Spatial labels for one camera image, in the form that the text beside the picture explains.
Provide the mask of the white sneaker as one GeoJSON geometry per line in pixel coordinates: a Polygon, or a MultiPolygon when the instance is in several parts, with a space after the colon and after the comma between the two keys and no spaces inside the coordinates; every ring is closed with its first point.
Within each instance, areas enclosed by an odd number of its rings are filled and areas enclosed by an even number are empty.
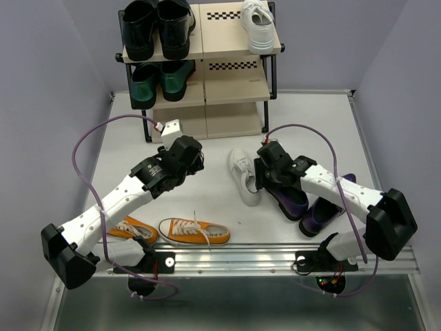
{"type": "Polygon", "coordinates": [[[264,55],[273,51],[274,16],[262,1],[244,1],[240,10],[240,22],[247,33],[251,53],[264,55]]]}
{"type": "Polygon", "coordinates": [[[260,192],[256,189],[256,176],[251,159],[240,148],[229,154],[228,169],[238,188],[243,203],[249,207],[260,203],[260,192]]]}

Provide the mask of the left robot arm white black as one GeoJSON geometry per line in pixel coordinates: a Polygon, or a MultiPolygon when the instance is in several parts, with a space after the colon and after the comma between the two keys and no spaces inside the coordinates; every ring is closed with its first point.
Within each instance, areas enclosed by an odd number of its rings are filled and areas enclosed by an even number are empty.
{"type": "Polygon", "coordinates": [[[132,168],[115,189],[83,214],[63,225],[44,227],[45,260],[67,289],[82,286],[100,262],[110,260],[100,257],[96,248],[107,230],[202,169],[202,145],[195,138],[183,135],[169,148],[159,147],[157,154],[132,168]]]}

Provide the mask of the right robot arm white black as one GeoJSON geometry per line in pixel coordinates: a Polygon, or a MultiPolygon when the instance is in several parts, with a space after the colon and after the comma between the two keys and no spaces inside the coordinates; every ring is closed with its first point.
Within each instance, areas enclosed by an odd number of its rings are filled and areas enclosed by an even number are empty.
{"type": "Polygon", "coordinates": [[[361,229],[330,234],[314,251],[297,253],[298,271],[356,271],[350,258],[374,254],[393,261],[416,233],[418,226],[404,194],[358,185],[356,177],[337,177],[313,159],[292,159],[277,141],[264,143],[254,160],[256,188],[265,189],[283,214],[298,222],[300,231],[314,237],[343,214],[364,223],[361,229]]]}

